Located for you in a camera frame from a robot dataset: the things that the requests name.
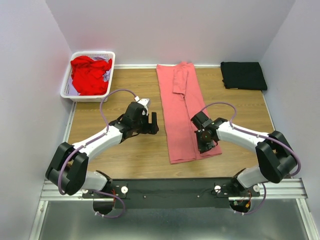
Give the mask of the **pink t shirt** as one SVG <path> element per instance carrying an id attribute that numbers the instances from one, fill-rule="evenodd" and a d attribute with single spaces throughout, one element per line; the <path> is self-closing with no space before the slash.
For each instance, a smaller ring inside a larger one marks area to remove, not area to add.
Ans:
<path id="1" fill-rule="evenodd" d="M 204 106 L 193 63 L 157 65 L 156 73 L 163 108 L 164 127 L 171 164 L 202 160 L 222 154 L 219 146 L 200 153 L 191 118 Z"/>

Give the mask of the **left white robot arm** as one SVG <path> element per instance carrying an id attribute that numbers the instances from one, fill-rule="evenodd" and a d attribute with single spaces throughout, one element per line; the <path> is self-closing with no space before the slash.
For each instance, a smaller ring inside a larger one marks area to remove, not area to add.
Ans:
<path id="1" fill-rule="evenodd" d="M 74 143 L 61 143 L 46 170 L 45 177 L 61 194 L 74 195 L 80 190 L 94 191 L 99 197 L 111 192 L 112 179 L 101 171 L 88 171 L 90 161 L 107 149 L 139 134 L 159 131 L 156 112 L 149 113 L 150 99 L 131 102 L 125 113 L 95 135 Z"/>

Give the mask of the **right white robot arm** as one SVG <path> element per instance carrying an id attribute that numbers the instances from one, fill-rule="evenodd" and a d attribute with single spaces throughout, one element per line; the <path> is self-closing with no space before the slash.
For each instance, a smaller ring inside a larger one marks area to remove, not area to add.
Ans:
<path id="1" fill-rule="evenodd" d="M 299 167 L 294 151 L 279 131 L 249 131 L 224 118 L 212 120 L 203 111 L 194 115 L 191 122 L 196 127 L 197 148 L 201 154 L 217 147 L 220 141 L 235 144 L 256 154 L 257 165 L 236 173 L 229 182 L 216 190 L 217 194 L 241 196 L 255 185 L 280 183 L 293 169 Z"/>

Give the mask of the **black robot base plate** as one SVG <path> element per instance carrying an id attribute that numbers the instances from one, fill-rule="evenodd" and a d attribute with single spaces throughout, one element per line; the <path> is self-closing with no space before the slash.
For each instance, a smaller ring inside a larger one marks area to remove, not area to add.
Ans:
<path id="1" fill-rule="evenodd" d="M 260 196 L 258 184 L 244 188 L 230 177 L 114 179 L 104 192 L 82 194 L 93 199 L 93 209 L 108 214 L 112 209 L 232 208 L 247 213 L 251 199 Z"/>

